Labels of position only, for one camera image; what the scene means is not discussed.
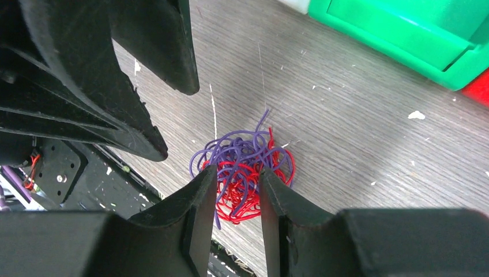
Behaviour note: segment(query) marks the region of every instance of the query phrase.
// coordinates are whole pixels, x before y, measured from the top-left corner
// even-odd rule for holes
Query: white paint speck
[[[148,198],[144,194],[140,193],[139,197],[146,200],[146,202],[149,202]]]
[[[212,102],[212,112],[214,113],[214,139],[217,140],[217,115],[216,115],[216,103],[214,102],[214,94],[212,94],[212,85],[210,88],[210,101]]]
[[[134,59],[134,75],[136,76],[136,74],[141,71],[141,66],[139,65],[139,63],[137,62],[136,59]]]
[[[408,115],[408,119],[425,119],[426,117],[420,111],[414,111],[410,115]]]

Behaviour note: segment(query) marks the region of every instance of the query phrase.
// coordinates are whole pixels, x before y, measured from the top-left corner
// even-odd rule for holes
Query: wooden floor
[[[115,46],[122,70],[170,148],[165,162],[126,153],[163,195],[190,181],[193,153],[254,129],[270,108],[290,143],[295,190],[323,209],[471,207],[489,212],[489,109],[273,0],[191,0],[201,90],[185,96]],[[424,120],[408,119],[414,111]],[[266,276],[259,219],[214,236]]]

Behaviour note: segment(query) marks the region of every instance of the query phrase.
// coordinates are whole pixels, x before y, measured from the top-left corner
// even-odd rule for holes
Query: wire bundle
[[[294,157],[282,147],[275,147],[272,128],[260,131],[269,110],[260,119],[255,131],[238,130],[222,138],[207,143],[190,160],[189,171],[195,177],[193,165],[202,171],[207,165],[217,165],[217,199],[215,220],[221,229],[219,219],[239,224],[260,215],[259,173],[263,167],[273,172],[289,187],[292,187],[295,173]],[[240,136],[248,135],[250,140]],[[289,177],[281,170],[287,164]]]

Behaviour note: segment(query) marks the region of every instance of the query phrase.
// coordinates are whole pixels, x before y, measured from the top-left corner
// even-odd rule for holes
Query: black metal plate
[[[40,152],[42,159],[35,172],[36,184],[54,203],[61,204],[73,190],[87,160],[70,143],[61,140],[43,139]]]

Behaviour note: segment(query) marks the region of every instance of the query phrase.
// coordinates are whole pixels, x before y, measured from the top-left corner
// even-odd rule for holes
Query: green plastic bin
[[[290,1],[449,89],[489,68],[489,0]]]

